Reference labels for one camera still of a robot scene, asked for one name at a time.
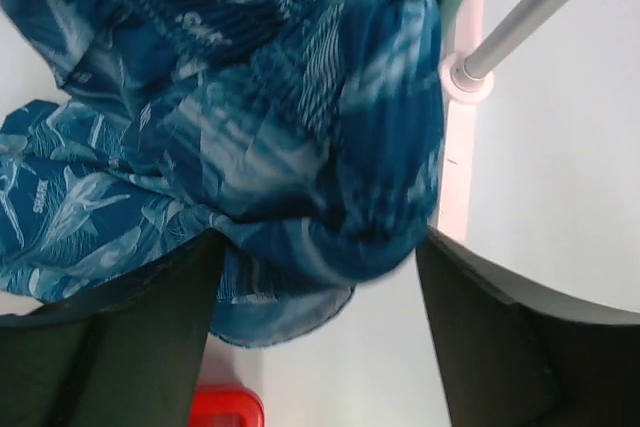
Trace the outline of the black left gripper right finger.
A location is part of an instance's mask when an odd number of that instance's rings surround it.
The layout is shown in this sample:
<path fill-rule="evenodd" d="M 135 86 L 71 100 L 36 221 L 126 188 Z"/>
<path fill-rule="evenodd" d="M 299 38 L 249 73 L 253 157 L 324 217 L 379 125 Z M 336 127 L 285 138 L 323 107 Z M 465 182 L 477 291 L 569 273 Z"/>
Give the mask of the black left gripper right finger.
<path fill-rule="evenodd" d="M 436 229 L 416 259 L 453 426 L 638 424 L 637 313 L 546 287 Z"/>

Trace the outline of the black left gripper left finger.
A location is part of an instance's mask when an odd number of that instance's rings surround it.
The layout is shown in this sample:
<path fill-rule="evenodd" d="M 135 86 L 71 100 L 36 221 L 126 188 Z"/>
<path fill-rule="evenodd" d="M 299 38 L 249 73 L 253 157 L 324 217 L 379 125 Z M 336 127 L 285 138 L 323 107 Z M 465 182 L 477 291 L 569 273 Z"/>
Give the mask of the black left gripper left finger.
<path fill-rule="evenodd" d="M 2 316 L 2 425 L 186 425 L 227 245 L 207 230 L 98 287 Z"/>

